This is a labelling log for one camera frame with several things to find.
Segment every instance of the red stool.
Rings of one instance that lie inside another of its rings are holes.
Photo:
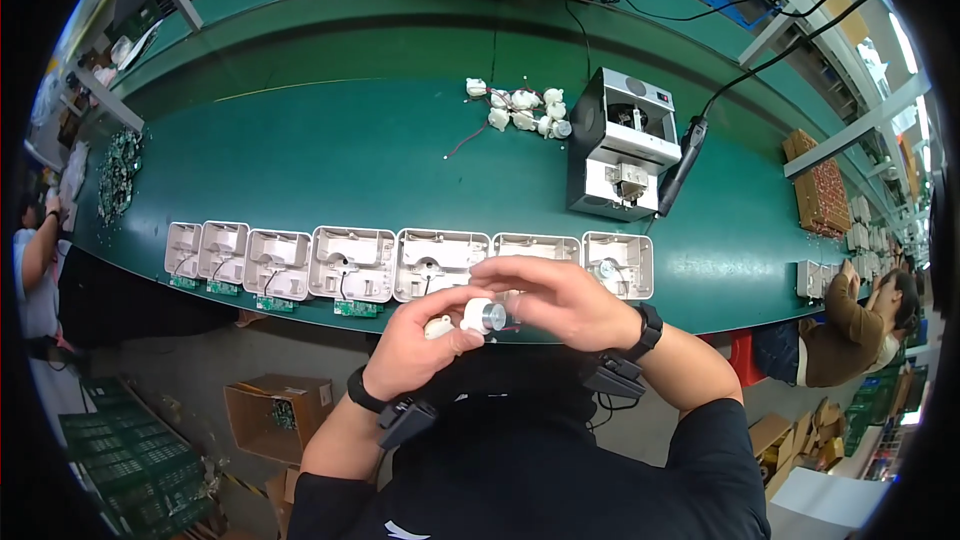
[[[731,330],[727,332],[733,339],[729,347],[727,363],[733,368],[740,381],[740,388],[745,389],[767,379],[767,376],[754,365],[754,335],[750,329]],[[714,335],[702,333],[699,338],[710,342]]]

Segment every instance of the brown jacket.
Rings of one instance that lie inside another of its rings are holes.
[[[826,323],[799,322],[806,345],[806,385],[840,386],[866,371],[883,346],[883,318],[848,295],[850,280],[840,274],[826,291]]]

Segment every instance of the black smartwatch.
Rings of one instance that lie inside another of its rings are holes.
[[[382,413],[387,409],[387,402],[383,402],[378,398],[374,398],[367,393],[367,389],[363,387],[363,370],[367,366],[363,365],[356,371],[350,374],[350,377],[346,379],[346,394],[350,397],[350,400],[363,407],[367,411],[372,411],[375,414]]]
[[[657,315],[657,310],[653,306],[640,303],[636,306],[636,310],[643,318],[643,329],[640,332],[640,339],[626,352],[627,361],[631,363],[636,363],[637,359],[653,350],[664,332],[664,320]]]

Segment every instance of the black hair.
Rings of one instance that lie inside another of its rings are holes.
[[[24,194],[23,196],[21,196],[20,204],[16,210],[17,227],[23,227],[23,216],[27,215],[27,209],[30,209],[31,207],[33,209],[37,209],[37,201],[34,198],[32,198],[29,194]]]
[[[894,330],[905,330],[909,334],[920,323],[920,296],[917,293],[917,281],[905,270],[894,269],[883,276],[880,284],[884,285],[891,279],[894,280],[894,288],[903,293],[900,306],[894,315]]]

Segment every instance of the green workbench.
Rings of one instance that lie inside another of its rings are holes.
[[[738,74],[723,52],[675,30],[569,6],[589,33],[591,67],[670,90],[678,133]],[[722,16],[705,19],[721,44],[746,35]],[[487,128],[443,159],[486,117],[486,104],[464,102],[464,78],[513,89],[527,76],[537,89],[564,88],[572,107],[587,51],[564,0],[276,0],[164,42],[115,86],[147,121],[148,138],[136,195],[109,229],[94,215],[95,166],[116,124],[102,118],[82,132],[92,148],[74,240],[123,269],[167,283],[170,222],[577,238],[646,228],[566,210],[567,153],[556,140]],[[707,333],[811,311],[796,296],[794,264],[839,263],[846,251],[799,227],[780,142],[797,127],[825,138],[842,126],[831,114],[792,69],[750,80],[717,103],[675,208],[650,232],[651,302],[664,319]],[[254,303],[249,294],[198,294]],[[330,299],[315,298],[290,317],[379,332],[395,306],[376,319],[345,318]],[[513,340],[543,338],[521,332]]]

